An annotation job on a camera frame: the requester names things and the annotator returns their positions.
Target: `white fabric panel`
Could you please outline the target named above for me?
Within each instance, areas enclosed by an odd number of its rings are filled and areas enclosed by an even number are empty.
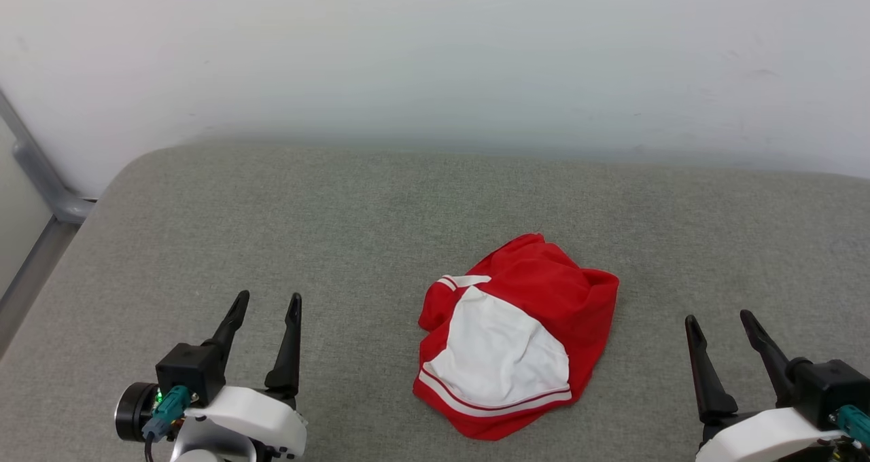
[[[562,343],[518,307],[475,286],[453,311],[447,348],[423,369],[475,406],[505,407],[569,389]]]

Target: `white wall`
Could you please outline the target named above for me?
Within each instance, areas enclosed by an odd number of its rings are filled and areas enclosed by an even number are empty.
[[[867,0],[0,0],[69,186],[202,138],[870,177]]]
[[[52,217],[13,158],[14,143],[12,132],[0,121],[0,296]]]

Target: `gray cushion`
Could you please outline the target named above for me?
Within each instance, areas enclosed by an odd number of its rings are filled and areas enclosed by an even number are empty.
[[[442,274],[541,232],[621,279],[577,404],[498,442],[411,395],[417,315]],[[789,356],[870,372],[870,181],[830,175],[286,147],[133,162],[69,246],[0,363],[8,460],[140,460],[112,412],[176,342],[251,290],[227,379],[261,387],[304,297],[305,459],[688,460],[700,441],[683,319],[743,410],[773,407],[737,313]],[[156,447],[167,460],[170,444]]]

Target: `teal cable connector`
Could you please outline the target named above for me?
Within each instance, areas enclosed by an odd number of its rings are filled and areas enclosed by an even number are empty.
[[[171,430],[172,422],[184,416],[190,407],[190,390],[183,385],[173,387],[152,412],[152,418],[142,427],[142,435],[148,440],[161,441]]]
[[[870,416],[862,410],[851,404],[841,407],[837,410],[837,426],[846,435],[870,446]]]

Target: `metal frame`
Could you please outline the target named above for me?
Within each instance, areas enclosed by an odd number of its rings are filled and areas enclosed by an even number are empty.
[[[12,155],[24,173],[33,181],[37,191],[61,223],[81,224],[93,209],[94,203],[79,198],[63,185],[60,177],[34,141],[31,131],[24,125],[12,104],[0,90],[0,119],[6,122],[16,138]]]
[[[15,338],[18,327],[77,231],[75,224],[50,218],[9,289],[0,297],[0,357]]]

